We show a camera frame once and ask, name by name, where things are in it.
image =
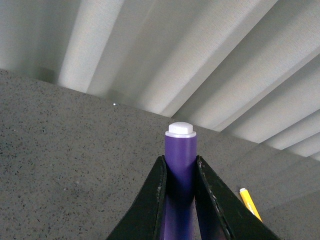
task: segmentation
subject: purple cylinder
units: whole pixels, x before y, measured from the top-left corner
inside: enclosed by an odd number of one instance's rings
[[[190,134],[172,137],[167,133],[165,136],[165,161],[168,173],[164,240],[191,240],[193,237],[192,211],[195,196],[193,182],[197,136],[195,132],[192,133],[192,137],[189,137]]]

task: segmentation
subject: gray speckled surface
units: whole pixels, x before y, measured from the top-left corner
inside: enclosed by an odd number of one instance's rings
[[[164,154],[174,122],[4,70],[0,116],[4,240],[104,240]],[[250,190],[267,226],[284,239],[318,239],[320,162],[194,129],[198,153],[238,197]]]

